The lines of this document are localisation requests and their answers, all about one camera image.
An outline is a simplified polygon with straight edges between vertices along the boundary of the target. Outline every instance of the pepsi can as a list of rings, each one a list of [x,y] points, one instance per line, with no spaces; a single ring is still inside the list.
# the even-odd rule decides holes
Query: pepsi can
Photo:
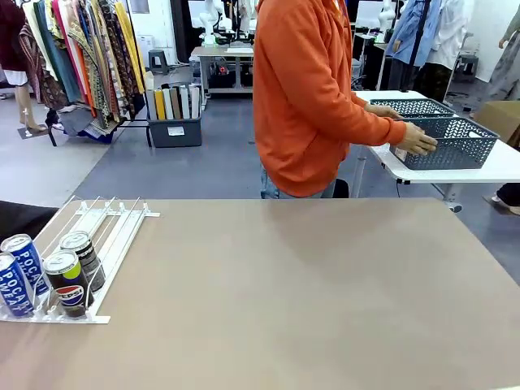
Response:
[[[103,287],[105,271],[87,232],[68,233],[60,240],[59,246],[61,249],[73,250],[78,255],[81,268],[94,293]]]
[[[0,293],[15,317],[33,315],[33,304],[25,288],[24,273],[10,253],[0,253]]]
[[[72,250],[59,250],[43,262],[43,268],[50,284],[58,294],[58,299],[69,317],[81,317],[94,301],[89,291],[89,282],[81,269],[81,263]]]
[[[37,295],[49,291],[46,282],[43,278],[40,278],[40,256],[38,256],[31,237],[27,234],[17,234],[16,236],[6,238],[0,245],[0,250],[2,252],[9,252],[15,256],[16,261]]]

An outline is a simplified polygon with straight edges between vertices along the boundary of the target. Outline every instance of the stool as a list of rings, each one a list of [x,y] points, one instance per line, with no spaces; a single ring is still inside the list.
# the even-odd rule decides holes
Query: stool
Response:
[[[155,59],[159,60],[159,65],[155,64]],[[164,55],[164,50],[150,50],[148,52],[148,62],[149,69],[152,71],[152,73],[162,72],[163,75],[167,75],[170,71],[166,62],[166,55]]]
[[[461,54],[453,73],[453,80],[459,83],[472,83],[477,76],[479,58],[471,54]]]

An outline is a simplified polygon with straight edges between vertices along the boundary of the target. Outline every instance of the red object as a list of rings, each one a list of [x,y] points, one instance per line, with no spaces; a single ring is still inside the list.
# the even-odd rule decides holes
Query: red object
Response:
[[[27,71],[18,38],[24,24],[24,12],[12,0],[0,0],[0,65],[5,71]]]

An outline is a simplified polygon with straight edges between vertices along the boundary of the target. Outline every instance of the paper sign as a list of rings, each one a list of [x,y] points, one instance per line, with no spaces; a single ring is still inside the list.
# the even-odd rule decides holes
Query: paper sign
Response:
[[[168,128],[168,136],[177,137],[184,135],[184,128]]]

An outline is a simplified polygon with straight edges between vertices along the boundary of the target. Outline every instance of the beige tabletop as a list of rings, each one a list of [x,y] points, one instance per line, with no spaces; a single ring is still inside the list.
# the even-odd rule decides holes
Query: beige tabletop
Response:
[[[0,323],[0,388],[520,384],[520,290],[439,201],[149,205],[110,323]]]
[[[254,52],[251,51],[251,48],[244,48],[248,51],[244,52],[234,52],[228,53],[228,49],[238,50],[238,47],[228,47],[228,46],[216,46],[216,47],[202,47],[198,46],[192,51],[192,55],[197,57],[246,57],[252,58],[254,56]]]

